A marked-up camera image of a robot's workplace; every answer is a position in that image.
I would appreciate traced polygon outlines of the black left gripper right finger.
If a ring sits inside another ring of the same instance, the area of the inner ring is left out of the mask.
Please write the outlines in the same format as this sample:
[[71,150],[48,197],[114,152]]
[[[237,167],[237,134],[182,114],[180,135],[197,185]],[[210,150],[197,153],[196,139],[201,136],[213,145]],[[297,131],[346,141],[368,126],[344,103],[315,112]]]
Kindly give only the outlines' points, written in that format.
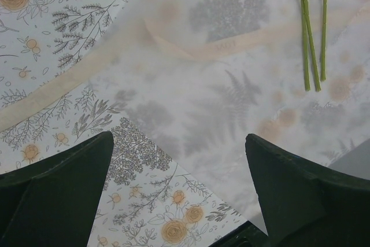
[[256,134],[246,137],[245,149],[272,246],[369,246],[369,180]]

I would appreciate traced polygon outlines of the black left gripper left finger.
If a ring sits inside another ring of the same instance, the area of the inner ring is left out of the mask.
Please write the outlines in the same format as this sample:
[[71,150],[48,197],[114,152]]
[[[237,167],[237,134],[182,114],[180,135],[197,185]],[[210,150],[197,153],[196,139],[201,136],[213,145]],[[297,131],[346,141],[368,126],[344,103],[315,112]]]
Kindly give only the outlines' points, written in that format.
[[1,175],[1,246],[87,246],[112,153],[102,132]]

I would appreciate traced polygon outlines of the cream ribbon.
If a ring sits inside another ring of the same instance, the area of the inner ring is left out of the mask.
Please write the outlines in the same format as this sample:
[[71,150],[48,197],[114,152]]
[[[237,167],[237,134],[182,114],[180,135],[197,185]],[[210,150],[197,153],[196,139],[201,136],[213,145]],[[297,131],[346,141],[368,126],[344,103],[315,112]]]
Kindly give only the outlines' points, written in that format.
[[[300,23],[300,21],[289,21],[283,25],[262,28],[246,34],[217,40],[190,50],[184,50],[160,37],[154,23],[150,20],[145,20],[145,27],[163,53],[185,60],[209,61],[254,46],[292,38],[298,35]],[[119,43],[123,42],[124,39],[122,32],[114,34],[104,45],[87,54],[66,72],[40,86],[22,100],[1,109],[1,131],[27,120],[103,70],[109,62],[122,53],[123,48],[119,46]]]

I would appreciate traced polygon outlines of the white wrapping paper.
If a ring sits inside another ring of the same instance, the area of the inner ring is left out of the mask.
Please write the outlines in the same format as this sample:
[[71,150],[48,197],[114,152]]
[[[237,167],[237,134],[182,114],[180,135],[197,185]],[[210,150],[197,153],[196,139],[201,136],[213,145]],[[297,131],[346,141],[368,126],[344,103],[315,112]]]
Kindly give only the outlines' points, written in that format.
[[124,114],[165,153],[264,228],[245,154],[256,134],[308,160],[369,173],[369,0],[328,0],[326,80],[320,80],[323,0],[308,0],[321,90],[305,91],[298,35],[209,61],[163,53],[145,27],[184,50],[301,22],[299,0],[132,0],[114,30],[112,75]]

